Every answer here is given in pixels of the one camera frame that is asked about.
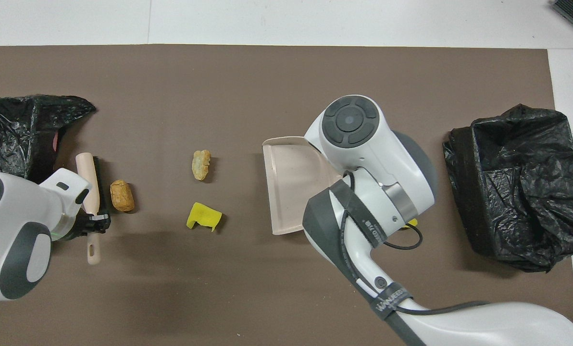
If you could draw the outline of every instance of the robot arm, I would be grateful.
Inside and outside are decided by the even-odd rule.
[[[43,277],[51,242],[73,227],[90,184],[59,169],[40,185],[0,173],[0,300],[25,295]]]
[[[372,260],[373,248],[432,206],[436,190],[427,156],[388,128],[374,101],[337,99],[305,137],[347,173],[308,201],[304,232],[408,345],[573,345],[573,324],[532,304],[425,309]]]

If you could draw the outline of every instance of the trash bag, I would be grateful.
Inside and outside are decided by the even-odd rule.
[[[76,96],[0,98],[0,172],[42,183],[54,172],[67,126],[94,111]]]
[[[573,136],[561,112],[517,105],[443,143],[473,250],[524,272],[573,254]]]

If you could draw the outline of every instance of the brown mat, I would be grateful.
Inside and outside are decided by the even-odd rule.
[[[135,214],[113,213],[102,263],[85,240],[54,245],[43,281],[0,302],[0,345],[399,345],[304,234],[271,231],[263,140],[302,136],[326,105],[364,94],[425,149],[439,199],[425,240],[373,256],[419,304],[540,304],[573,321],[569,260],[522,273],[471,250],[444,167],[454,127],[518,103],[553,108],[545,50],[256,46],[0,48],[0,96],[75,95],[99,112],[64,138],[60,164],[90,151],[103,180],[132,184]],[[196,149],[212,152],[194,180]],[[185,226],[193,202],[225,214]],[[409,234],[392,241],[408,243]]]

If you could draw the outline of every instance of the dustpan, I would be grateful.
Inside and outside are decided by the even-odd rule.
[[[302,136],[270,138],[262,146],[272,233],[303,230],[308,200],[342,175]]]

